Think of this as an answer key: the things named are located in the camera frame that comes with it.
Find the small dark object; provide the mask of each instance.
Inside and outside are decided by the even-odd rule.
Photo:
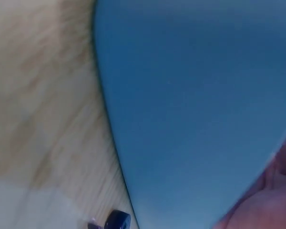
[[[102,227],[93,223],[88,223],[88,229],[102,229]]]
[[[130,215],[119,210],[113,210],[108,216],[104,229],[129,229]],[[88,229],[102,229],[94,223],[88,223]]]

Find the dark blue knob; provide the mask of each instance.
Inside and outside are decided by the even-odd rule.
[[[105,222],[104,229],[129,229],[130,215],[119,210],[113,210]]]

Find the wooden surface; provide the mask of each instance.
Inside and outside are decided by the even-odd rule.
[[[0,229],[132,212],[90,52],[92,4],[0,0]]]

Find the light wood grain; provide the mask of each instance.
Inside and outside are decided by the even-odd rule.
[[[91,53],[92,4],[0,0],[0,229],[82,229],[113,208],[133,217]]]

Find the blue object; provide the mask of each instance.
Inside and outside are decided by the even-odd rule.
[[[129,229],[130,215],[123,211],[113,210],[105,222],[104,229]]]
[[[100,0],[94,28],[140,229],[209,229],[286,136],[286,1]]]

